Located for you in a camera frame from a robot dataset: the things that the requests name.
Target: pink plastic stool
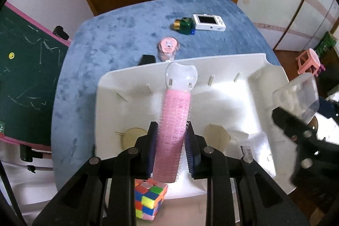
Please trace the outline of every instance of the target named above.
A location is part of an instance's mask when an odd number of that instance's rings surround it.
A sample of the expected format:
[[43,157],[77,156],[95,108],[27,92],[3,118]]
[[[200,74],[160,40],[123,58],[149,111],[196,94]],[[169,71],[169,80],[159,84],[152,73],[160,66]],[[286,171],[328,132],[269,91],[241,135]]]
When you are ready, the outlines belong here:
[[312,48],[302,52],[301,55],[296,58],[296,60],[298,61],[299,65],[298,74],[303,74],[308,69],[310,69],[312,75],[318,77],[317,72],[321,66],[321,63],[319,61],[317,53]]

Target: blue tablecloth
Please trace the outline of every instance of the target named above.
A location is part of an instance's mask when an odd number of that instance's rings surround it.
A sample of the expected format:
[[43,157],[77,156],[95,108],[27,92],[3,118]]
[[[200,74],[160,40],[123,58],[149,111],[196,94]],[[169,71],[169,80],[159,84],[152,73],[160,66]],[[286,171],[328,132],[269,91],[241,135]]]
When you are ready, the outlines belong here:
[[[225,32],[182,35],[170,29],[176,18],[220,15]],[[230,0],[154,0],[110,11],[84,22],[65,57],[55,95],[51,129],[54,174],[58,190],[94,154],[97,84],[108,71],[138,65],[143,54],[160,62],[157,43],[174,37],[176,60],[244,53],[277,57],[248,17]]]

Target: green chalkboard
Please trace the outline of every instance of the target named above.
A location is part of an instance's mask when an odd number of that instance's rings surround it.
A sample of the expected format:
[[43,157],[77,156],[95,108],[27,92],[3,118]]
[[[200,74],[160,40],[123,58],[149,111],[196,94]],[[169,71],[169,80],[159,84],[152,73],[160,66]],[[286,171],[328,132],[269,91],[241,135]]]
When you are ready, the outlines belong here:
[[0,11],[2,134],[50,146],[55,91],[67,50],[68,46],[3,7]]

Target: rubik's cube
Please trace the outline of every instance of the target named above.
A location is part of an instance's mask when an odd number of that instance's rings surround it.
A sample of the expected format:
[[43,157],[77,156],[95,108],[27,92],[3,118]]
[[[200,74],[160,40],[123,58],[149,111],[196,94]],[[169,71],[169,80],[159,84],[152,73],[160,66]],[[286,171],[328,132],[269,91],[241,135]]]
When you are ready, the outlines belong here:
[[137,218],[153,220],[164,201],[168,184],[153,179],[135,180],[135,214]]

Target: screw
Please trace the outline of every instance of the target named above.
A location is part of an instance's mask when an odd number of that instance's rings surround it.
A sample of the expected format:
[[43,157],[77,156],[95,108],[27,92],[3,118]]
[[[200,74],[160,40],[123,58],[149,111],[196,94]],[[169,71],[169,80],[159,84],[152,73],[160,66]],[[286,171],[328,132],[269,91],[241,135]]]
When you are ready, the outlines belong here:
[[96,164],[99,163],[99,158],[97,158],[97,157],[92,157],[92,158],[89,160],[89,163],[90,163],[91,165],[96,165]]
[[247,163],[247,164],[250,164],[253,162],[253,157],[250,156],[250,155],[246,155],[244,156],[244,161]]
[[312,132],[310,130],[304,131],[304,137],[310,138],[312,136]]
[[127,151],[128,151],[129,154],[136,154],[136,153],[138,153],[138,149],[137,148],[129,148]]
[[303,167],[304,169],[308,169],[311,168],[313,165],[312,159],[310,158],[306,158],[303,161],[301,161],[301,167]]
[[205,153],[212,153],[213,151],[214,151],[214,148],[212,148],[210,146],[204,147],[204,152]]

